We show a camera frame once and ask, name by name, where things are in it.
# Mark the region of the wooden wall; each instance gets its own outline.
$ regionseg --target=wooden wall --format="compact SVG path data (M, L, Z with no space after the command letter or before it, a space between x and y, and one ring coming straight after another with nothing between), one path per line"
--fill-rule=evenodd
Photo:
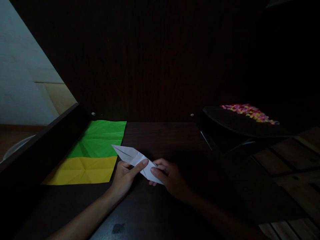
M205 105L243 102L267 2L11 0L92 119L140 122L194 121Z

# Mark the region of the origami paper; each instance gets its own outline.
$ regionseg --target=origami paper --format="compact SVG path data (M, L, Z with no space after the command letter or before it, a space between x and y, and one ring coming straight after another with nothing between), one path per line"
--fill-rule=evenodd
M66 185L109 182L117 153L111 144L121 144L126 122L91 121L65 160L42 184Z
M114 150L117 152L119 157L122 161L125 161L127 163L130 163L132 166L136 166L139 162L141 162L143 159L146 159L147 157L137 151L136 149L132 147L124 147L124 146L116 146L112 145ZM156 167L153 162L149 160L148 165L140 172L143 176L145 176L146 179L150 181L154 181L156 183L163 184L159 179L157 179L150 171L152 167Z

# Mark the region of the white wall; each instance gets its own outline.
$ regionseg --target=white wall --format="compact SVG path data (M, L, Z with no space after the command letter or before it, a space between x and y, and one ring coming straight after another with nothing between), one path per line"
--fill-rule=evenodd
M57 117L33 82L42 76L63 83L9 0L0 0L0 124L48 125Z

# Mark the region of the dark table surface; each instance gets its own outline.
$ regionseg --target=dark table surface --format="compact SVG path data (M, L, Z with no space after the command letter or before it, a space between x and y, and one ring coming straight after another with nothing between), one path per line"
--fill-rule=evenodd
M243 202L194 123L128 123L122 142L150 160L175 162L188 184L208 200L249 219ZM35 186L40 197L14 239L44 239L101 196L110 183ZM162 185L137 175L126 198L91 239L176 239L215 236L215 229Z

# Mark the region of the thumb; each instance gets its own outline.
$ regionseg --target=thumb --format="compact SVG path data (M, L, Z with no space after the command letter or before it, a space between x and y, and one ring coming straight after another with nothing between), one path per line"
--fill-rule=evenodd
M143 159L134 168L130 170L130 175L132 177L135 177L139 172L142 171L142 169L144 169L148 165L148 162L149 162L148 159Z
M168 183L168 177L163 172L161 172L158 168L152 167L150 171L152 175L158 178L164 185Z

